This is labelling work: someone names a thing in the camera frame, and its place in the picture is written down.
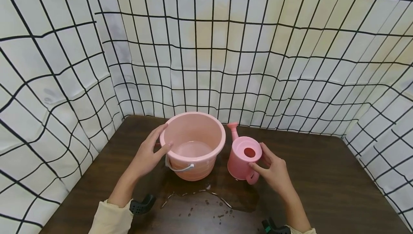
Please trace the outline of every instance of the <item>pink watering can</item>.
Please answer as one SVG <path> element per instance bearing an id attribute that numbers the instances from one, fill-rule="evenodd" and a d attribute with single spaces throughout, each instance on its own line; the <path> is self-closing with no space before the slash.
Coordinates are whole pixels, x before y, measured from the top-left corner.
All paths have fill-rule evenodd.
<path id="1" fill-rule="evenodd" d="M 229 123 L 233 144 L 230 158 L 228 160 L 228 171 L 238 180 L 247 180 L 250 185 L 258 181 L 259 174 L 254 171 L 248 163 L 257 162 L 262 155 L 261 145 L 251 137 L 238 136 L 238 123 Z"/>

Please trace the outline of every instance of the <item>pink bucket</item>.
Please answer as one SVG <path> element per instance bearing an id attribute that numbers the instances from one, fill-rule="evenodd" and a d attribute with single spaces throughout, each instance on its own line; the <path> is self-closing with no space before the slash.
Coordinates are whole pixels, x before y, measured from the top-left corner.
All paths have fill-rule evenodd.
<path id="1" fill-rule="evenodd" d="M 167 123 L 160 142 L 161 145 L 173 142 L 174 146 L 166 155 L 166 166 L 188 181 L 208 176 L 225 144 L 222 124 L 215 117 L 201 112 L 182 113 Z"/>

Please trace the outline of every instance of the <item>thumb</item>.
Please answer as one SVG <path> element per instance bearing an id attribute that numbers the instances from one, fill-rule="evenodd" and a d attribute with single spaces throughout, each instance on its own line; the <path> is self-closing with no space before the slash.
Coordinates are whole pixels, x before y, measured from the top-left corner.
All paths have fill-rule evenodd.
<path id="1" fill-rule="evenodd" d="M 157 156 L 157 158 L 161 159 L 162 156 L 164 156 L 166 153 L 168 153 L 172 149 L 173 145 L 174 144 L 172 142 L 169 142 L 165 144 L 164 146 L 162 146 L 157 152 L 155 152 L 155 155 Z"/>
<path id="2" fill-rule="evenodd" d="M 255 170 L 256 172 L 258 172 L 258 174 L 260 175 L 264 175 L 266 169 L 261 168 L 260 166 L 258 166 L 256 163 L 248 163 L 248 165 Z"/>

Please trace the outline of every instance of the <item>beige sleeve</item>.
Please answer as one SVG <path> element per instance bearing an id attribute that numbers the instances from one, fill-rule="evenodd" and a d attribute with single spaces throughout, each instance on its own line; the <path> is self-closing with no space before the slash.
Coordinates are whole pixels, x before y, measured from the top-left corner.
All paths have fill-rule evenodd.
<path id="1" fill-rule="evenodd" d="M 119 208 L 107 201 L 99 202 L 89 234 L 127 234 L 133 220 L 128 204 Z"/>
<path id="2" fill-rule="evenodd" d="M 294 229 L 294 228 L 291 227 L 291 226 L 288 226 L 288 225 L 287 225 L 287 227 L 291 229 L 291 234 L 317 234 L 317 233 L 315 232 L 315 229 L 314 229 L 314 228 L 312 228 L 312 229 L 310 229 L 309 231 L 306 231 L 306 232 L 304 232 L 304 233 L 301 233 L 301 232 L 299 232 L 298 230 Z"/>

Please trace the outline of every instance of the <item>watering can spout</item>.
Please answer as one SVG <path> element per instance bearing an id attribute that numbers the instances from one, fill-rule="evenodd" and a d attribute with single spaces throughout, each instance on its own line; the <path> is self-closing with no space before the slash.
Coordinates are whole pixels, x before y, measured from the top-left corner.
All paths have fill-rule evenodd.
<path id="1" fill-rule="evenodd" d="M 233 141 L 235 141 L 235 139 L 238 138 L 238 133 L 237 133 L 238 122 L 229 123 L 227 126 L 229 129 L 231 129 Z"/>

